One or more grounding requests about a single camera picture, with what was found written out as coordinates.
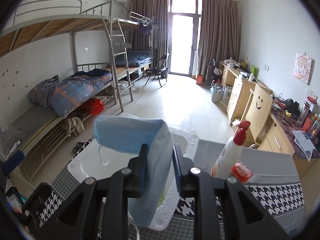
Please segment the white styrofoam box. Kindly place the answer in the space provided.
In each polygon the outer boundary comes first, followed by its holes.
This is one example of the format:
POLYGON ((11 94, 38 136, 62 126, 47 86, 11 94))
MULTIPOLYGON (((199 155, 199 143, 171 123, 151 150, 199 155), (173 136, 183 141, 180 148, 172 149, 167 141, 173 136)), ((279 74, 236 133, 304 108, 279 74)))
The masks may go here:
POLYGON ((199 136, 168 127, 162 119, 124 116, 97 117, 94 139, 67 166, 78 182, 88 177, 101 180, 128 166, 137 157, 140 147, 147 144, 146 195, 128 200, 129 213, 137 225, 164 230, 180 200, 169 146, 178 144, 182 154, 194 159, 199 136))

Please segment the brown right curtain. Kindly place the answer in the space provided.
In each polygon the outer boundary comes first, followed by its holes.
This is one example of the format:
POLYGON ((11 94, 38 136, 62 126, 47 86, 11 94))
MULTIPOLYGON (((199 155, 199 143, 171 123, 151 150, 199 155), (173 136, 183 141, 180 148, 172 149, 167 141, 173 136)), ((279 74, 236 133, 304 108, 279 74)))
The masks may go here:
POLYGON ((239 59, 241 21, 238 2, 202 0, 197 75, 205 76, 207 64, 239 59))

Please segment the brown curtain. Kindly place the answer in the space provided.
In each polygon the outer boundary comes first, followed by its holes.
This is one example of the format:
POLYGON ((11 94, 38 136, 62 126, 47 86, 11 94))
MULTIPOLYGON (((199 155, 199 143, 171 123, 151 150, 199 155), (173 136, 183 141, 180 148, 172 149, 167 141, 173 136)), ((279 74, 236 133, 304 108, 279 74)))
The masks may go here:
POLYGON ((130 12, 138 28, 129 34, 133 51, 148 51, 153 62, 168 52, 169 0, 131 0, 130 12))
POLYGON ((202 0, 197 75, 205 76, 207 64, 239 59, 241 21, 238 2, 202 0))

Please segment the houndstooth tablecloth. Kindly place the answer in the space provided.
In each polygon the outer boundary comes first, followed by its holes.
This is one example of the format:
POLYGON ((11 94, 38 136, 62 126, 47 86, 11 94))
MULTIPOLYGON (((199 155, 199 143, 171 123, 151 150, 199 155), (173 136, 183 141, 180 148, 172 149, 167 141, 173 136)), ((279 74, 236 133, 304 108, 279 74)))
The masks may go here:
MULTIPOLYGON (((295 230, 305 217, 303 189, 293 161, 288 155, 243 150, 241 161, 254 173, 245 184, 248 191, 287 232, 295 230)), ((40 215, 45 223, 79 182, 65 167, 52 183, 52 194, 40 215)), ((140 239, 193 239, 194 200, 181 198, 163 231, 139 228, 140 239)))

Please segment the metal bunk bed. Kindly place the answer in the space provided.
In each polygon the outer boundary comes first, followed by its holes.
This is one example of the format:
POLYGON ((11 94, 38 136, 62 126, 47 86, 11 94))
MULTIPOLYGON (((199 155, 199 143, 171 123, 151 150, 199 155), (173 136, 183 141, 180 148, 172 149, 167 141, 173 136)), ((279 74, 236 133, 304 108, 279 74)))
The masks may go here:
POLYGON ((1 32, 1 158, 24 153, 13 178, 26 184, 33 183, 47 160, 92 116, 78 107, 61 118, 29 101, 32 88, 56 75, 64 80, 80 71, 108 70, 112 81, 95 96, 110 90, 107 100, 122 111, 121 79, 150 65, 129 59, 126 35, 138 28, 138 21, 129 11, 125 18, 116 14, 122 3, 109 0, 83 10, 81 0, 54 2, 53 7, 49 0, 20 4, 1 32))

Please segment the black folding chair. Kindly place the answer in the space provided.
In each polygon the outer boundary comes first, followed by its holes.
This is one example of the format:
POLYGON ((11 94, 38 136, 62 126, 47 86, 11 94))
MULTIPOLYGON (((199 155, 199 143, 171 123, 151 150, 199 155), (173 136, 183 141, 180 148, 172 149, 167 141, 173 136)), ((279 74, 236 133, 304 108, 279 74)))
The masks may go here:
POLYGON ((167 67, 167 61, 168 61, 169 55, 170 55, 169 53, 164 54, 157 61, 155 66, 150 67, 145 71, 146 74, 149 75, 149 77, 148 77, 148 79, 147 79, 147 81, 145 83, 145 86, 148 84, 148 81, 150 80, 150 77, 152 77, 153 75, 155 75, 155 77, 153 79, 155 79, 155 78, 158 79, 160 87, 163 87, 162 84, 161 84, 161 81, 160 81, 160 76, 162 74, 164 74, 165 81, 166 82, 168 81, 169 68, 167 67))

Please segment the anime wall picture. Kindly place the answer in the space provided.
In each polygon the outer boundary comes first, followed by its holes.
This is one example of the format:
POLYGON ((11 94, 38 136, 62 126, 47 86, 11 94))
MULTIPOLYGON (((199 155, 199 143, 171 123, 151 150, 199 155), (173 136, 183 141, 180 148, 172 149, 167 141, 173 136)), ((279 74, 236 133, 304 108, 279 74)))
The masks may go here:
POLYGON ((293 76, 308 84, 311 76, 312 58, 305 54, 296 54, 293 76))

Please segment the papers on desk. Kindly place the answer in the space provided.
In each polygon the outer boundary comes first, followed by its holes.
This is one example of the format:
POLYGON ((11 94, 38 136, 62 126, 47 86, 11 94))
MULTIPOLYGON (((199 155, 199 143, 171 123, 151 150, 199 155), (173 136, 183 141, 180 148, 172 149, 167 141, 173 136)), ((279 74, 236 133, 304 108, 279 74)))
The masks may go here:
POLYGON ((306 157, 308 162, 310 162, 312 158, 313 150, 316 149, 312 141, 310 140, 310 138, 305 132, 302 132, 302 131, 291 131, 291 132, 295 137, 294 142, 300 147, 300 149, 304 153, 304 156, 306 157))

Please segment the blue surgical face mask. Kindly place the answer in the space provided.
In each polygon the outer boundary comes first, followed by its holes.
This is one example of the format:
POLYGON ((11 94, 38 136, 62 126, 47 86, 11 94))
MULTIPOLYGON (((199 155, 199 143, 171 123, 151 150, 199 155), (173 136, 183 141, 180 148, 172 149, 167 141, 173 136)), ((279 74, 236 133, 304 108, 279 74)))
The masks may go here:
POLYGON ((128 200, 129 213, 138 226, 149 227, 165 189, 173 152, 173 139, 162 119, 100 116, 94 122, 97 143, 119 153, 139 156, 139 197, 128 200))

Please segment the brown left curtain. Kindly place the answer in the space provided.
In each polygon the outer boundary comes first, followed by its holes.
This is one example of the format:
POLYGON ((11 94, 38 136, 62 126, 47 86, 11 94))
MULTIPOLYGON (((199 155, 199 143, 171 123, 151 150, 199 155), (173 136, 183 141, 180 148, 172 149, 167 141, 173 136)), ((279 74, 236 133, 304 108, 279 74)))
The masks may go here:
POLYGON ((130 12, 138 28, 129 34, 133 51, 148 51, 153 62, 168 52, 169 0, 131 0, 130 12))

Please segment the wooden desk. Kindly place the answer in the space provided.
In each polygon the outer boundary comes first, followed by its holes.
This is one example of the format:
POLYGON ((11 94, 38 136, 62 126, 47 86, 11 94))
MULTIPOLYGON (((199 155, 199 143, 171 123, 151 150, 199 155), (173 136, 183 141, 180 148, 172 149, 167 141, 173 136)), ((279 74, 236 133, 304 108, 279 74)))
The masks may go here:
MULTIPOLYGON (((261 86, 272 95, 272 90, 260 82, 248 81, 240 77, 240 70, 229 68, 220 61, 219 70, 222 71, 221 85, 227 90, 229 101, 227 103, 227 118, 231 124, 234 121, 242 121, 250 95, 255 85, 261 86)), ((261 133, 262 142, 257 147, 259 150, 288 154, 292 157, 299 178, 307 174, 308 170, 319 160, 314 154, 308 162, 300 147, 294 142, 295 137, 291 131, 299 130, 295 120, 285 115, 281 109, 277 109, 272 101, 272 106, 267 123, 261 133)))

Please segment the red snack packet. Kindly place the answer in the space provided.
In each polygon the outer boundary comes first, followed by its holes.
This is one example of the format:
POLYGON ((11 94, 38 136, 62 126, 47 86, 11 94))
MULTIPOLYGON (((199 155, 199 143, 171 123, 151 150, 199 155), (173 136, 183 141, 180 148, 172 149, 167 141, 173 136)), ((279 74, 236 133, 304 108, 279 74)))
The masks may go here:
POLYGON ((231 175, 245 184, 253 177, 254 173, 241 161, 237 161, 231 169, 231 175))

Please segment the orange floor container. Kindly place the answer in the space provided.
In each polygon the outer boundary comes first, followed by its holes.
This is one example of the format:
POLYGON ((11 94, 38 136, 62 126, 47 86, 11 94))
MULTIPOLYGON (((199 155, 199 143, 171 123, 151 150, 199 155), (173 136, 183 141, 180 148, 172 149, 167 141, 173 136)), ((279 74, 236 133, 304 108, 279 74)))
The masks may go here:
POLYGON ((196 78, 196 84, 202 85, 203 84, 203 75, 198 75, 196 78))

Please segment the red plastic bag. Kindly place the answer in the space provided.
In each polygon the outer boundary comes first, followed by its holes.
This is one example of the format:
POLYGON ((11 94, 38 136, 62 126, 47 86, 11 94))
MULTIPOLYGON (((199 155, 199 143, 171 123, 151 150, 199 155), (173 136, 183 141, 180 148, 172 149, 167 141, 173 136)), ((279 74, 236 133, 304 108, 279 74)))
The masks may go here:
POLYGON ((91 115, 99 115, 103 110, 103 102, 96 98, 91 98, 80 106, 80 111, 91 115))

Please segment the white plastic bucket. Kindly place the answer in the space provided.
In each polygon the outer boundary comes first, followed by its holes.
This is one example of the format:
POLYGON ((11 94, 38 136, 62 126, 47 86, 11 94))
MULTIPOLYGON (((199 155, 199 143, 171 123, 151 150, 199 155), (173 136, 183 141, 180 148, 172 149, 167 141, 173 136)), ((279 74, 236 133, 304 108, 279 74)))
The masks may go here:
POLYGON ((219 103, 224 96, 224 90, 221 86, 213 86, 210 88, 210 93, 212 95, 212 102, 219 103))

